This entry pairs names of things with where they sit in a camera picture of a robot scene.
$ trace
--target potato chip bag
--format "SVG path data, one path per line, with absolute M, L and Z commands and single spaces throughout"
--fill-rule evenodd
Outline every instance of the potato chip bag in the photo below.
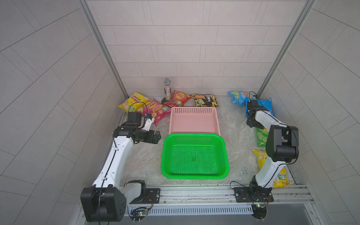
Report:
M 125 100 L 124 103 L 122 103 L 121 105 L 118 105 L 118 106 L 120 108 L 122 108 L 123 110 L 125 110 L 126 112 L 135 112 L 140 107 L 142 107 L 144 105 L 144 103 L 147 103 L 149 100 L 150 99 L 143 96 L 142 94 L 139 94 L 139 93 L 135 92 L 135 93 L 132 94 L 132 96 L 130 96 L 130 98 Z
M 264 165 L 265 163 L 265 160 L 267 158 L 267 154 L 266 154 L 266 151 L 261 151 L 261 150 L 255 150 L 253 149 L 252 150 L 253 153 L 257 156 L 257 163 L 259 164 L 259 167 L 260 169 L 262 168 L 262 166 Z M 285 186 L 288 186 L 290 184 L 293 184 L 293 182 L 289 182 L 287 180 L 287 177 L 286 177 L 286 169 L 285 167 L 280 171 L 280 173 L 278 174 L 278 177 L 275 179 L 274 181 L 274 186 L 273 187 L 285 187 Z
M 212 94 L 206 95 L 199 95 L 199 94 L 192 94 L 191 97 L 195 101 L 196 107 L 218 107 L 216 98 Z
M 142 113 L 143 115 L 151 114 L 155 120 L 154 124 L 157 126 L 158 122 L 165 118 L 167 115 L 171 113 L 171 107 L 161 104 L 158 101 L 150 100 L 146 103 L 146 106 L 143 105 L 138 109 L 138 112 Z
M 169 105 L 171 107 L 174 106 L 182 106 L 185 102 L 191 99 L 191 96 L 181 93 L 179 91 L 175 91 L 174 94 L 172 94 L 172 97 L 169 101 L 165 102 L 165 105 Z

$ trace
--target gray floor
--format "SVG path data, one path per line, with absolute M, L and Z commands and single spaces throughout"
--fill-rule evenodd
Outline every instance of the gray floor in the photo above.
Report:
M 222 180 L 180 180 L 168 179 L 161 170 L 161 156 L 164 139 L 169 133 L 170 115 L 161 120 L 156 127 L 159 130 L 161 140 L 158 144 L 140 142 L 131 150 L 122 173 L 122 184 L 129 180 L 145 180 L 146 184 L 229 184 L 235 180 L 242 184 L 248 184 L 251 178 L 258 173 L 259 167 L 253 149 L 262 149 L 256 145 L 255 128 L 246 125 L 245 106 L 233 105 L 231 98 L 227 96 L 217 97 L 219 107 L 220 133 L 225 140 L 228 153 L 230 172 Z M 185 106 L 194 105 L 191 99 Z

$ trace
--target wall tile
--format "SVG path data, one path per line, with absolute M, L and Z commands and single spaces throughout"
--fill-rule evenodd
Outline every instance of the wall tile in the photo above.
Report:
M 112 26 L 98 26 L 106 45 L 118 45 Z
M 77 119 L 79 114 L 75 111 L 74 108 L 72 108 L 69 103 L 67 103 L 63 98 L 60 99 L 58 102 L 58 105 L 63 108 L 70 116 L 72 116 L 74 119 Z
M 247 59 L 249 63 L 272 63 L 278 55 L 279 45 L 253 45 Z
M 297 87 L 296 92 L 325 130 L 349 116 L 349 113 L 310 74 Z
M 80 155 L 99 114 L 100 110 L 92 101 L 88 101 L 62 145 L 73 153 Z
M 267 26 L 219 26 L 217 45 L 261 45 Z
M 354 175 L 337 181 L 333 181 L 333 185 L 335 186 L 336 190 L 338 191 L 341 198 L 345 202 L 346 206 L 348 207 L 355 221 L 359 223 L 360 216 L 358 212 L 360 208 L 356 204 L 356 202 L 360 200 L 359 197 L 360 176 Z
M 94 125 L 94 130 L 97 131 L 101 136 L 104 136 L 108 123 L 110 121 L 111 115 L 114 112 L 116 103 L 114 103 L 110 98 L 106 101 L 103 110 L 101 111 L 98 120 Z
M 326 133 L 311 111 L 308 111 L 301 117 L 296 124 L 299 130 L 306 131 L 304 132 L 304 137 L 325 172 L 330 172 L 349 165 L 344 154 L 336 146 L 328 133 Z
M 293 120 L 298 121 L 303 115 L 305 115 L 309 111 L 309 108 L 305 105 L 295 116 L 293 116 Z
M 360 31 L 347 26 L 336 41 L 327 50 L 327 53 L 346 66 L 356 75 L 360 76 Z
M 39 21 L 36 19 L 34 14 L 30 11 L 30 9 L 27 7 L 23 0 L 13 0 L 13 3 L 21 11 L 21 13 L 25 16 L 27 21 L 29 21 L 29 23 L 35 30 L 39 30 L 42 28 L 42 25 L 39 23 Z
M 12 49 L 42 75 L 75 44 L 62 20 L 58 20 L 15 43 Z
M 71 34 L 72 38 L 74 39 L 75 43 L 76 44 L 80 43 L 81 40 L 80 40 L 79 36 L 77 35 L 76 31 L 74 30 L 74 28 L 72 27 L 69 19 L 67 17 L 63 17 L 63 18 L 61 18 L 61 20 L 65 24 L 66 28 L 68 29 L 68 31 Z
M 45 2 L 24 0 L 24 2 L 43 27 L 80 8 L 77 2 L 71 0 L 64 0 L 61 3 L 56 0 Z
M 334 60 L 318 77 L 318 81 L 354 119 L 360 121 L 360 111 L 358 110 L 360 100 L 357 97 L 359 95 L 359 77 Z
M 200 45 L 158 45 L 157 50 L 160 62 L 186 63 L 200 60 Z
M 111 49 L 118 63 L 154 62 L 150 45 L 112 45 Z
M 83 40 L 57 61 L 51 69 L 70 87 L 88 65 L 96 58 L 88 39 Z
M 304 67 L 302 67 L 289 53 L 286 53 L 279 65 L 279 70 L 288 82 L 293 85 L 304 71 Z
M 301 110 L 301 108 L 305 106 L 303 100 L 284 77 L 280 79 L 274 90 L 292 117 L 295 116 Z
M 269 3 L 268 1 L 262 1 L 261 2 L 260 8 L 259 8 L 259 10 L 257 12 L 257 15 L 256 15 L 254 26 L 259 26 L 260 25 L 268 3 Z
M 338 124 L 334 125 L 330 129 L 328 129 L 327 132 L 330 135 L 330 137 L 333 137 L 333 136 L 337 135 L 338 133 L 348 129 L 349 127 L 351 127 L 352 125 L 354 125 L 356 123 L 357 123 L 357 121 L 352 116 L 348 116 L 345 119 L 343 119 L 341 122 L 339 122 Z
M 149 1 L 153 25 L 202 25 L 203 1 Z
M 207 45 L 205 62 L 241 62 L 244 45 Z
M 1 54 L 0 70 L 0 112 L 2 112 L 33 82 Z
M 120 77 L 138 77 L 134 63 L 115 63 Z
M 201 88 L 232 88 L 234 81 L 234 77 L 204 77 Z
M 340 23 L 334 32 L 330 35 L 330 37 L 326 40 L 326 42 L 321 47 L 322 50 L 327 51 L 330 46 L 334 43 L 334 41 L 339 37 L 339 35 L 342 33 L 342 31 L 347 27 L 346 24 Z
M 0 192 L 0 198 L 1 222 L 4 224 L 13 224 L 29 197 L 20 194 Z
M 265 35 L 263 45 L 283 45 L 292 26 L 270 26 Z
M 91 163 L 94 160 L 100 142 L 92 135 L 89 136 L 79 159 L 63 189 L 64 192 L 77 195 L 85 181 Z
M 108 97 L 116 84 L 115 77 L 109 70 L 93 93 L 101 106 L 105 105 L 105 102 L 108 100 Z
M 355 174 L 357 174 L 357 172 L 352 167 L 352 165 L 344 166 L 342 168 L 327 173 L 331 181 L 339 180 Z
M 358 173 L 360 172 L 360 165 L 358 163 L 359 148 L 357 147 L 356 141 L 359 139 L 357 135 L 359 128 L 360 124 L 357 123 L 333 137 L 337 146 L 339 146 L 342 153 L 344 153 Z
M 51 212 L 48 221 L 48 225 L 63 225 L 66 224 L 66 221 L 71 213 L 73 204 L 57 202 Z
M 303 1 L 270 1 L 267 4 L 260 25 L 262 26 L 292 26 L 299 16 Z
M 0 50 L 35 31 L 16 5 L 10 0 L 1 1 L 0 21 L 0 30 L 6 31 L 0 34 Z
M 11 47 L 4 49 L 1 53 L 32 81 L 35 82 L 36 79 L 39 78 L 39 74 L 37 74 L 16 52 L 14 52 Z
M 153 77 L 126 77 L 122 80 L 125 81 L 127 89 L 159 88 L 157 79 Z
M 214 45 L 217 26 L 164 26 L 167 45 Z
M 226 63 L 224 77 L 255 77 L 261 63 Z
M 296 79 L 296 81 L 294 82 L 294 84 L 292 85 L 292 87 L 294 89 L 296 89 L 299 84 L 301 84 L 301 82 L 306 78 L 306 76 L 309 74 L 309 72 L 305 69 L 300 76 Z
M 352 215 L 349 211 L 328 213 L 328 216 L 329 216 L 331 222 L 334 222 L 334 223 L 355 222 L 354 218 L 352 217 Z
M 36 184 L 0 176 L 0 191 L 30 196 Z
M 315 78 L 331 63 L 333 58 L 304 38 L 297 35 L 289 53 Z
M 198 78 L 197 77 L 172 77 L 171 79 L 171 88 L 197 88 L 198 87 Z
M 96 52 L 96 55 L 99 55 L 101 53 L 101 50 L 100 50 L 99 44 L 95 40 L 94 34 L 90 34 L 87 38 L 89 39 L 91 46 L 93 47 L 94 51 Z
M 14 158 L 14 155 L 0 150 L 0 174 L 3 173 Z
M 354 27 L 355 29 L 360 30 L 360 15 L 358 14 L 357 10 L 359 7 L 360 2 L 357 0 L 333 0 L 326 8 L 324 13 L 334 19 Z
M 176 77 L 176 63 L 140 63 L 143 77 Z
M 212 1 L 209 25 L 252 26 L 261 2 Z
M 55 106 L 3 175 L 37 184 L 74 122 L 65 110 Z
M 83 40 L 84 38 L 89 36 L 89 34 L 91 34 L 91 29 L 81 9 L 78 9 L 75 12 L 70 13 L 66 17 L 69 19 L 72 27 L 74 28 L 80 40 Z
M 91 1 L 99 25 L 146 25 L 141 1 Z
M 203 26 L 209 25 L 211 1 L 204 1 Z
M 37 79 L 0 114 L 0 149 L 16 155 L 66 91 L 51 70 Z
M 57 154 L 61 155 L 62 157 L 66 158 L 68 160 L 70 160 L 73 163 L 76 163 L 77 159 L 79 158 L 79 156 L 77 154 L 73 153 L 72 151 L 65 148 L 64 146 L 60 146 Z
M 73 162 L 55 155 L 14 224 L 45 224 L 73 167 Z
M 260 88 L 263 77 L 240 77 L 237 88 Z
M 164 45 L 162 26 L 112 26 L 119 45 Z
M 94 71 L 88 66 L 66 92 L 63 99 L 69 103 L 77 113 L 81 113 L 99 83 L 100 81 Z
M 299 33 L 321 48 L 339 24 L 339 21 L 312 10 Z
M 326 213 L 347 211 L 344 202 L 319 164 L 314 153 L 309 151 L 300 156 L 299 160 Z
M 220 63 L 181 63 L 183 77 L 217 77 Z

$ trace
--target metal vent grille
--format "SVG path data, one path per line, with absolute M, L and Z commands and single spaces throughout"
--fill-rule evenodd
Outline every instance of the metal vent grille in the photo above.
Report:
M 171 215 L 238 215 L 253 214 L 251 205 L 225 205 L 225 206 L 154 206 L 150 216 L 171 216 Z

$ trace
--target white tiled wall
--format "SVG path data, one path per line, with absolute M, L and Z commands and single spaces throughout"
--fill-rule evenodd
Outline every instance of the white tiled wall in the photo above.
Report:
M 305 3 L 87 2 L 129 95 L 163 95 L 164 77 L 188 94 L 256 91 Z
M 74 0 L 0 1 L 0 71 L 0 223 L 65 225 L 124 95 Z
M 306 144 L 291 168 L 327 224 L 360 224 L 359 7 L 318 0 L 262 96 L 302 132 Z

